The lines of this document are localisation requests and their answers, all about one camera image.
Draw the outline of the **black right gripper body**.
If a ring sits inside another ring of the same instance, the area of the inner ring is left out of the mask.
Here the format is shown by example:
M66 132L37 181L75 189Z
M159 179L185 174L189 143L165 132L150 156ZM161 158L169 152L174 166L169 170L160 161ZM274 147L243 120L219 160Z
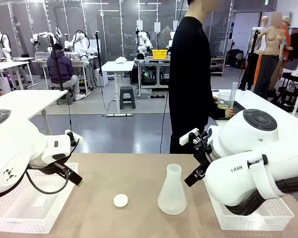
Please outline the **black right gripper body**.
M210 154L212 153L211 145L207 144L207 139L196 137L193 140L194 144L194 158L200 163L197 172L205 172L210 163L213 161Z

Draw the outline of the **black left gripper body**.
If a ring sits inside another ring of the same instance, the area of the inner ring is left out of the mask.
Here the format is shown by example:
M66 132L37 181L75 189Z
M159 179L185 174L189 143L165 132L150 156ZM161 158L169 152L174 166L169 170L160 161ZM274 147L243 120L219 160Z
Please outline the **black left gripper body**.
M65 168L66 161L67 160L56 160L48 164L42 160L33 160L29 162L29 164L27 165L27 169L39 170L46 175L52 175L57 173L65 175L63 169Z

